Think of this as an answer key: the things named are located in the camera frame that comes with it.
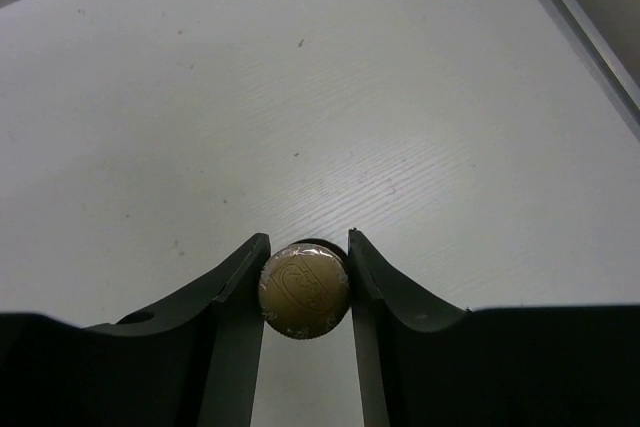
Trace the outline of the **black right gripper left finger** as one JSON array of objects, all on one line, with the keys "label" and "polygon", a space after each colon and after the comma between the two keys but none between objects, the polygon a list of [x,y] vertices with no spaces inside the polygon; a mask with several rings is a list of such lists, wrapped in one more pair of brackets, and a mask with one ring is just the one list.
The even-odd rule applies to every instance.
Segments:
[{"label": "black right gripper left finger", "polygon": [[220,265],[114,324],[1,317],[5,426],[247,426],[270,255],[256,234]]}]

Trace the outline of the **tall yellow oil bottle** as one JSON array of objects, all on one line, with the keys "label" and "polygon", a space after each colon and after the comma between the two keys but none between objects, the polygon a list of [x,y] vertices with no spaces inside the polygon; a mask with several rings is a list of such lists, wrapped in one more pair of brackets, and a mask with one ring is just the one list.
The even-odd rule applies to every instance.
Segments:
[{"label": "tall yellow oil bottle", "polygon": [[266,323],[295,340],[324,336],[350,309],[347,254],[323,239],[303,239],[275,252],[261,269],[257,297]]}]

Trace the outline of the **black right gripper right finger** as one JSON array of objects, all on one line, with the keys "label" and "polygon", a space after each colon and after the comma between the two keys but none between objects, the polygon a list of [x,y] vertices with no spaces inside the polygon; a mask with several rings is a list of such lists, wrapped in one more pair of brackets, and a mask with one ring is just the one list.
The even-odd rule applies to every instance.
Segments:
[{"label": "black right gripper right finger", "polygon": [[368,426],[635,426],[635,305],[464,310],[348,236]]}]

